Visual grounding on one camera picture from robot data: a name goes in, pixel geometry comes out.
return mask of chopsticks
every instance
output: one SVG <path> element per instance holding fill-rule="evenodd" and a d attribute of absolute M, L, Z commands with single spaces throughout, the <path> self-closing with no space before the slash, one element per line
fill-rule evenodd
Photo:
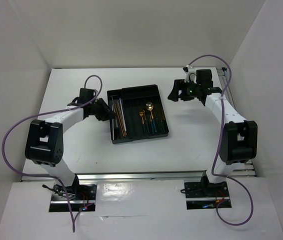
<path fill-rule="evenodd" d="M 114 101 L 113 96 L 112 98 L 112 109 L 117 115 L 117 119 L 119 122 L 119 126 L 121 129 L 122 136 L 125 138 L 127 136 L 127 129 L 126 129 L 126 123 L 125 123 L 125 118 L 124 118 L 124 111 L 123 111 L 123 105 L 122 105 L 122 100 L 119 98 L 119 100 Z M 113 140 L 115 139 L 114 136 L 114 124 L 112 125 L 112 132 L 113 132 Z"/>

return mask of gold spoon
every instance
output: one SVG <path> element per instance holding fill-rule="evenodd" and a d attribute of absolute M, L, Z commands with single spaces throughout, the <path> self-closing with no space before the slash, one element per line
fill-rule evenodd
<path fill-rule="evenodd" d="M 154 116 L 153 116 L 153 109 L 154 109 L 154 105 L 152 102 L 147 102 L 146 103 L 146 108 L 148 111 L 150 111 L 150 115 L 151 115 L 151 119 L 154 119 Z"/>
<path fill-rule="evenodd" d="M 141 116 L 142 124 L 145 124 L 144 123 L 144 117 L 143 117 L 144 116 L 144 112 L 140 111 L 139 112 L 139 116 Z"/>

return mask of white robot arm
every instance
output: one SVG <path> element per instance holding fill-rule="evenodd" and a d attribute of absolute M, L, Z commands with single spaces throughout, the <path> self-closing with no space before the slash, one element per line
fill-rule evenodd
<path fill-rule="evenodd" d="M 195 71 L 193 68 L 184 67 L 187 73 L 185 79 L 174 81 L 173 89 L 168 96 L 169 100 L 177 102 L 198 99 L 206 106 L 218 121 L 222 121 L 222 103 L 219 87 L 213 87 L 212 72 L 209 69 Z M 221 148 L 215 165 L 214 174 L 229 176 L 239 165 L 255 158 L 257 153 L 257 124 L 255 121 L 247 121 L 233 106 L 223 97 L 224 102 L 224 128 Z M 208 179 L 209 184 L 218 184 L 225 181 L 224 177 L 212 175 L 212 169 L 208 169 L 203 178 Z"/>
<path fill-rule="evenodd" d="M 44 168 L 49 175 L 59 178 L 70 194 L 77 195 L 85 186 L 79 185 L 78 177 L 66 165 L 63 159 L 64 143 L 63 134 L 76 123 L 86 117 L 94 115 L 99 121 L 107 121 L 115 117 L 102 98 L 86 104 L 93 99 L 95 90 L 81 88 L 79 97 L 76 97 L 67 107 L 66 111 L 58 113 L 45 120 L 33 120 L 29 127 L 25 148 L 25 156 L 35 164 Z M 55 193 L 60 193 L 63 188 L 55 180 Z"/>

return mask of spoon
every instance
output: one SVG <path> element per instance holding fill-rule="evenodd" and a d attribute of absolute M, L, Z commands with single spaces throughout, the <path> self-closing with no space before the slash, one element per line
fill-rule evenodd
<path fill-rule="evenodd" d="M 155 131 L 155 133 L 157 133 L 156 124 L 153 121 L 153 119 L 154 119 L 153 112 L 152 112 L 153 109 L 154 109 L 153 103 L 152 102 L 147 102 L 146 103 L 146 108 L 147 108 L 148 111 L 150 111 L 150 115 L 151 115 L 150 121 L 151 121 L 151 128 L 153 129 L 153 133 L 154 133 L 154 131 Z"/>
<path fill-rule="evenodd" d="M 144 112 L 143 112 L 143 111 L 140 111 L 140 112 L 139 112 L 139 116 L 141 116 L 141 120 L 142 120 L 143 134 L 146 135 L 146 128 L 145 128 L 145 122 L 144 122 Z"/>
<path fill-rule="evenodd" d="M 142 108 L 142 107 L 140 107 L 140 108 L 141 108 L 141 110 L 143 111 L 143 115 L 144 115 L 144 117 L 145 117 L 145 123 L 146 123 L 145 125 L 146 125 L 146 128 L 147 128 L 147 133 L 149 134 L 149 133 L 150 133 L 150 129 L 149 129 L 149 127 L 148 127 L 146 112 L 145 112 L 144 108 Z"/>
<path fill-rule="evenodd" d="M 153 116 L 153 109 L 154 109 L 154 105 L 152 102 L 147 102 L 146 103 L 146 108 L 148 111 L 150 111 L 150 114 L 151 114 L 151 119 L 154 119 L 154 116 Z"/>

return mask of wooden chopstick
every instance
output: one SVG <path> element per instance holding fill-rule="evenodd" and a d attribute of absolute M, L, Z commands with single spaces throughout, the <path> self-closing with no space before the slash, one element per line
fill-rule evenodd
<path fill-rule="evenodd" d="M 119 102 L 117 102 L 117 108 L 119 109 L 119 112 L 120 112 L 120 119 L 121 119 L 121 123 L 122 123 L 122 126 L 123 126 L 123 131 L 124 131 L 125 137 L 126 137 L 127 133 L 126 133 L 126 127 L 125 127 L 124 114 L 122 112 L 122 108 L 121 108 Z"/>
<path fill-rule="evenodd" d="M 123 105 L 122 105 L 121 98 L 119 98 L 119 103 L 120 103 L 120 112 L 121 112 L 121 117 L 122 117 L 122 123 L 123 123 L 123 127 L 124 127 L 125 133 L 126 133 L 127 129 L 126 129 L 126 123 L 125 123 L 125 118 L 124 118 L 124 110 L 123 110 Z"/>
<path fill-rule="evenodd" d="M 125 131 L 124 131 L 125 130 L 124 125 L 123 125 L 122 119 L 121 119 L 121 111 L 120 111 L 120 108 L 118 106 L 118 102 L 115 102 L 114 106 L 115 106 L 118 122 L 119 122 L 119 125 L 120 125 L 121 133 L 124 137 L 126 137 L 126 134 L 125 134 Z"/>

